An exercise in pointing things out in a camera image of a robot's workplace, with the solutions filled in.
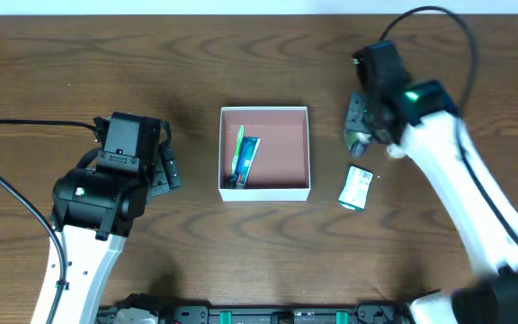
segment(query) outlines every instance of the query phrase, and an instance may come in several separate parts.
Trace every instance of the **open box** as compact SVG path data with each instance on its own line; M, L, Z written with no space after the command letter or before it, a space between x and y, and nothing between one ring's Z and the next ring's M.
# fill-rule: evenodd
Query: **open box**
M229 189L239 127L261 139L245 189ZM223 107L219 193L224 202L306 201L311 190L307 107Z

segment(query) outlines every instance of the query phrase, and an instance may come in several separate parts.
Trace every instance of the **wooden tabletop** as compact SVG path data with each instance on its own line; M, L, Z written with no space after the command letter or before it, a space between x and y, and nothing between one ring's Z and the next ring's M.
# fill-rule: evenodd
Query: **wooden tabletop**
M183 187L137 219L102 304L153 293L217 305L349 304L469 284L452 222L409 159L342 140L361 87L350 55L392 16L0 17L0 118L92 122L128 112L171 122ZM518 210L518 16L469 16L480 70L467 122ZM442 15L391 34L415 78L457 98L469 67L463 35ZM306 105L307 202L222 202L219 111ZM49 215L56 180L96 146L88 130L0 126L0 174ZM364 212L337 203L350 164L376 176ZM31 319L49 240L0 187L0 323Z

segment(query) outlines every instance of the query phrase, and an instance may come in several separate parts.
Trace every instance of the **green toothbrush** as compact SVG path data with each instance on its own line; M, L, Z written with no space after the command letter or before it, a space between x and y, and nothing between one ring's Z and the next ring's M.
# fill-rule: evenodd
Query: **green toothbrush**
M241 148L241 140L243 140L243 134L245 133L245 127L241 125L239 127L239 133L237 134L237 145L235 147L235 154L233 155L233 163L231 163L231 175L235 174L237 168L237 162L239 161L239 149Z

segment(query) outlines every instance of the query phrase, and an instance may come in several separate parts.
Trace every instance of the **white wall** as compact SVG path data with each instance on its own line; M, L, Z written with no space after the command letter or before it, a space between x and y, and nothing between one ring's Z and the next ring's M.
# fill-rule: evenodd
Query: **white wall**
M421 5L518 14L518 0L0 0L0 14L400 14Z

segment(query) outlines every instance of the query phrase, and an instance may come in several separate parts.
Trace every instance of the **label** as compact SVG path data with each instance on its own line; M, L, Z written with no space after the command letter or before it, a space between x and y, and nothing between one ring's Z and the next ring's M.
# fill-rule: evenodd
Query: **label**
M356 166L349 166L345 186L339 195L339 203L345 208L362 211L365 208L372 178L373 173Z

